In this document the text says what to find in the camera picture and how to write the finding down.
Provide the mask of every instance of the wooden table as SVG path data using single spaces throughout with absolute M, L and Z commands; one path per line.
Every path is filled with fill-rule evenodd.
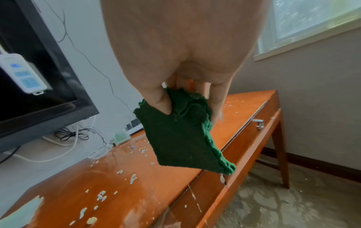
M 259 129 L 258 122 L 264 127 Z M 216 146 L 236 164 L 233 175 L 160 166 L 143 131 L 99 160 L 85 159 L 28 189 L 7 216 L 40 195 L 43 204 L 26 228 L 213 227 L 272 136 L 284 186 L 289 188 L 282 111 L 277 91 L 228 95 L 212 129 Z M 140 148 L 148 149 L 142 153 Z M 131 176 L 137 179 L 130 184 Z M 101 191 L 106 200 L 97 201 Z M 82 219 L 80 211 L 87 207 Z

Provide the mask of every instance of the television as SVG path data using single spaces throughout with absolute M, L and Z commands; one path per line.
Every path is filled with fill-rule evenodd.
M 0 44 L 46 85 L 25 93 L 0 68 L 0 153 L 98 114 L 32 1 L 0 0 Z

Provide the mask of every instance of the white remote control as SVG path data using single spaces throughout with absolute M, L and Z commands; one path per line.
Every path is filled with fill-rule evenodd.
M 0 54 L 0 67 L 27 94 L 40 95 L 47 89 L 45 83 L 19 54 Z

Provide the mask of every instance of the green rag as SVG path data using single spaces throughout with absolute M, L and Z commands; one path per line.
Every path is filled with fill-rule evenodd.
M 145 100 L 134 114 L 142 123 L 149 143 L 163 166 L 204 169 L 220 174 L 233 174 L 236 166 L 227 161 L 215 146 L 207 99 L 184 89 L 165 89 L 173 112 L 166 115 Z

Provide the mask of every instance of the hand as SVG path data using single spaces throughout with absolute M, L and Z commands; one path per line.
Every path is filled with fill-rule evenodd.
M 268 4 L 269 0 L 102 0 L 102 10 L 114 54 L 144 99 L 170 114 L 163 82 L 203 94 L 209 90 L 215 123 L 234 74 L 262 30 Z

